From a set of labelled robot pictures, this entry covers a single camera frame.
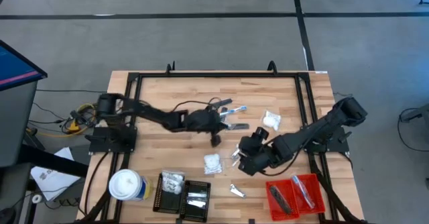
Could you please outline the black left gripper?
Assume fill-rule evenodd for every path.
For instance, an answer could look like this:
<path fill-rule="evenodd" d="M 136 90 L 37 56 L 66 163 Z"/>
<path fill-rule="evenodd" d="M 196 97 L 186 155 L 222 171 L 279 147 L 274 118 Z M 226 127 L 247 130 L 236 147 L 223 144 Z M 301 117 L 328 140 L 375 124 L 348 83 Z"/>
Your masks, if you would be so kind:
<path fill-rule="evenodd" d="M 232 111 L 225 111 L 219 114 L 217 111 L 205 109 L 202 112 L 202 123 L 200 124 L 200 129 L 210 133 L 218 133 L 226 129 L 232 130 L 232 125 L 230 123 L 221 121 L 225 120 L 231 114 L 233 114 Z"/>

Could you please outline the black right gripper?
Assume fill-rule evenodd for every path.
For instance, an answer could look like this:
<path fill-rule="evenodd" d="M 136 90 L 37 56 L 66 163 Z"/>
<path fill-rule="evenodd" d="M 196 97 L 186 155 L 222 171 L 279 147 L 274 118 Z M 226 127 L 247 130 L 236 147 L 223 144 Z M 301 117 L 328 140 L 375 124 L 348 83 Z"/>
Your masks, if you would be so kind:
<path fill-rule="evenodd" d="M 271 146 L 239 144 L 237 156 L 241 159 L 238 169 L 254 176 L 257 172 L 265 173 L 266 168 L 273 168 L 274 152 Z"/>

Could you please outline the clear bag with black print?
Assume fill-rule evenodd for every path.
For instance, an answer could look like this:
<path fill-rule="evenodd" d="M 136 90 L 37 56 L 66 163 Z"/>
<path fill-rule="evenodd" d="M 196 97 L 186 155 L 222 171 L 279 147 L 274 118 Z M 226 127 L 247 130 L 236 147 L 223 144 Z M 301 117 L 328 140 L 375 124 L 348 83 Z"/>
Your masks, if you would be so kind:
<path fill-rule="evenodd" d="M 163 185 L 181 186 L 184 182 L 184 174 L 182 172 L 163 171 Z"/>

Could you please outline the white wipes canister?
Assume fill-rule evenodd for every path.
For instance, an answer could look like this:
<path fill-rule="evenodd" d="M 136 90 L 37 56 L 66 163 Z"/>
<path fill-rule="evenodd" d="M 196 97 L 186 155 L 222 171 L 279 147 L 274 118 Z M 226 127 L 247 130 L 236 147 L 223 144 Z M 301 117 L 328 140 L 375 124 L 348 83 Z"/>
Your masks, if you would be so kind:
<path fill-rule="evenodd" d="M 151 196 L 152 184 L 136 171 L 122 169 L 111 177 L 109 192 L 120 201 L 142 201 Z"/>

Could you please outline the grey floor object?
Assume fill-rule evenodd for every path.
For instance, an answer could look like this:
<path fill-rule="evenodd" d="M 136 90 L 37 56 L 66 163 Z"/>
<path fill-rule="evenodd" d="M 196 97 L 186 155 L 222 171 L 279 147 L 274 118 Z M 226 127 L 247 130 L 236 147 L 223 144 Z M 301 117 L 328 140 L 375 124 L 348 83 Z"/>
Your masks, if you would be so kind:
<path fill-rule="evenodd" d="M 423 118 L 424 122 L 429 124 L 429 104 L 412 109 L 409 113 L 402 113 L 400 117 L 402 122 L 409 122 L 415 118 Z"/>

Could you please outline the white paper sheet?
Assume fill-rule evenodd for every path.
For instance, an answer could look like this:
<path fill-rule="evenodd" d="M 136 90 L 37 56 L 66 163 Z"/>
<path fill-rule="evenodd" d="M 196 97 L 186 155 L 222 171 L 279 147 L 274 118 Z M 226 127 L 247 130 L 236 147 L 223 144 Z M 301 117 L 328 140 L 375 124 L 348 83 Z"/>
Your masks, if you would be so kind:
<path fill-rule="evenodd" d="M 47 201 L 86 175 L 87 166 L 74 161 L 70 148 L 62 148 L 55 154 L 32 148 L 29 158 L 34 165 L 30 174 Z"/>

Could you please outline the grey cabinet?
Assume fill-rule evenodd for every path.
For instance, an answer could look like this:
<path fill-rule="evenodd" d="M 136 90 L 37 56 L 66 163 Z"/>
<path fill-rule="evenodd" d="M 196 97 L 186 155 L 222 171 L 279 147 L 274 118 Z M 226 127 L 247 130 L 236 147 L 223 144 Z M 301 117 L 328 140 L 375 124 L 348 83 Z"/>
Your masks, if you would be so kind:
<path fill-rule="evenodd" d="M 37 82 L 0 91 L 0 168 L 17 162 Z"/>

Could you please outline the monitor with blue screen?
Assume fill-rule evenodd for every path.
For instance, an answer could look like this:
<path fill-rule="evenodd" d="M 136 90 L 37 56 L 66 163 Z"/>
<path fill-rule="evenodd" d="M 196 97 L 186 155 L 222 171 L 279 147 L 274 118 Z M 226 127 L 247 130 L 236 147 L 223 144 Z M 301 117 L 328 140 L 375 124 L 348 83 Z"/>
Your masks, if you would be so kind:
<path fill-rule="evenodd" d="M 0 91 L 47 77 L 46 71 L 0 40 Z"/>

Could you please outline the black metal table frame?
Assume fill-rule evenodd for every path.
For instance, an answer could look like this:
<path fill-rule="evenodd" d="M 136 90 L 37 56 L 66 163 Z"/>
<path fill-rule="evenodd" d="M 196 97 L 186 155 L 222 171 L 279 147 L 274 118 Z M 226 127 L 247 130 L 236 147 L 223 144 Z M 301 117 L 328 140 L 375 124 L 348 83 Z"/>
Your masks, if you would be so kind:
<path fill-rule="evenodd" d="M 204 102 L 232 99 L 218 112 L 247 106 L 247 110 L 229 115 L 227 123 L 248 123 L 249 129 L 222 130 L 221 143 L 210 144 L 209 133 L 170 132 L 160 124 L 126 117 L 137 128 L 135 149 L 131 153 L 91 152 L 90 165 L 75 224 L 186 223 L 180 213 L 153 212 L 158 176 L 163 171 L 182 172 L 184 183 L 195 180 L 211 183 L 206 223 L 273 223 L 265 183 L 291 180 L 294 175 L 315 174 L 320 184 L 326 210 L 319 214 L 300 214 L 294 223 L 363 224 L 341 202 L 338 192 L 359 202 L 350 172 L 332 175 L 326 153 L 300 150 L 292 160 L 265 173 L 249 176 L 232 167 L 231 154 L 242 137 L 264 128 L 271 140 L 277 135 L 294 133 L 324 117 L 338 101 L 334 100 L 328 76 L 316 72 L 271 71 L 160 71 L 112 73 L 106 93 L 119 93 L 130 99 L 143 100 L 162 111 L 204 109 Z M 278 131 L 266 127 L 265 111 L 282 117 Z M 223 171 L 204 173 L 204 156 L 219 154 Z M 152 184 L 151 196 L 142 201 L 120 201 L 109 192 L 109 181 L 119 170 L 130 169 Z M 230 184 L 246 194 L 242 199 L 230 192 Z"/>

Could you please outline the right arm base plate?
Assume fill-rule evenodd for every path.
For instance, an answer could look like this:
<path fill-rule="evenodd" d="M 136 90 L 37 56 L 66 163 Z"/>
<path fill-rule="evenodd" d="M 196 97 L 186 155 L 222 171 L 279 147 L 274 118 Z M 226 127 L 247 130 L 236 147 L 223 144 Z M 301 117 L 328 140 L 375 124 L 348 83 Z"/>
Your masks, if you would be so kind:
<path fill-rule="evenodd" d="M 347 138 L 352 134 L 351 131 L 346 132 L 343 127 L 337 127 L 334 130 L 322 131 L 318 133 L 304 147 L 307 153 L 316 152 L 340 152 L 349 151 Z"/>

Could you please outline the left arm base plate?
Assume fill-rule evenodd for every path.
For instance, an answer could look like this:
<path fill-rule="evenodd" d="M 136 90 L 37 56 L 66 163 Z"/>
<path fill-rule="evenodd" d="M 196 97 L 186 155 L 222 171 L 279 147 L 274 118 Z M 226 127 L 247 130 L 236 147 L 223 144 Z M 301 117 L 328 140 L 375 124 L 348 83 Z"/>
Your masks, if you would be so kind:
<path fill-rule="evenodd" d="M 126 125 L 120 127 L 96 127 L 91 135 L 85 135 L 90 142 L 89 152 L 131 153 L 135 149 L 137 128 Z"/>

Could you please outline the black desk frame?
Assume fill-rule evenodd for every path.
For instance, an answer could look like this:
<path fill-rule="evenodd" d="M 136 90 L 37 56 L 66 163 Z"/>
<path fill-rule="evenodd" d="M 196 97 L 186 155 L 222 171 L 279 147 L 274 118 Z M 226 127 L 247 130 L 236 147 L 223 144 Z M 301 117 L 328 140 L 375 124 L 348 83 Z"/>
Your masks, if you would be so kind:
<path fill-rule="evenodd" d="M 30 170 L 34 167 L 55 170 L 83 178 L 88 166 L 32 146 L 22 145 L 11 160 L 0 156 L 0 224 L 18 224 L 25 194 L 29 191 Z"/>

